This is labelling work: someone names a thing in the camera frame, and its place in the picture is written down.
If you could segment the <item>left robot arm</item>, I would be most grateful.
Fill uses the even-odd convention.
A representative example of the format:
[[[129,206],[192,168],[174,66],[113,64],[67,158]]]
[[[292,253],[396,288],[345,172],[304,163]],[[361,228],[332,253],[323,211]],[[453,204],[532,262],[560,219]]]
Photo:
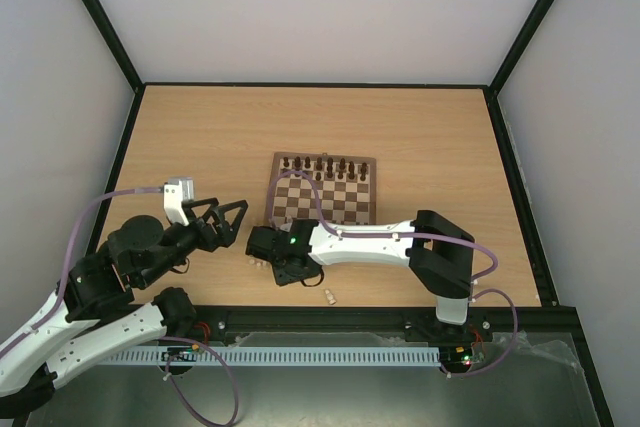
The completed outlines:
[[[210,198],[185,204],[187,222],[169,227],[138,215],[78,260],[27,325],[1,346],[1,416],[31,413],[93,365],[164,336],[183,337],[196,322],[187,293],[164,289],[130,314],[124,309],[196,250],[231,246],[248,204]]]

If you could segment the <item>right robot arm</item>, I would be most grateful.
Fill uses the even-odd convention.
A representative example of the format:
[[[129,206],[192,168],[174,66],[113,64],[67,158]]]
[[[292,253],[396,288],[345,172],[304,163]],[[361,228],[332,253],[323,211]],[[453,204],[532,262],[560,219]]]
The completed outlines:
[[[460,337],[471,326],[475,238],[440,214],[420,210],[413,220],[385,225],[338,225],[304,219],[273,232],[268,261],[276,282],[302,282],[326,266],[345,263],[408,268],[436,298],[436,326]]]

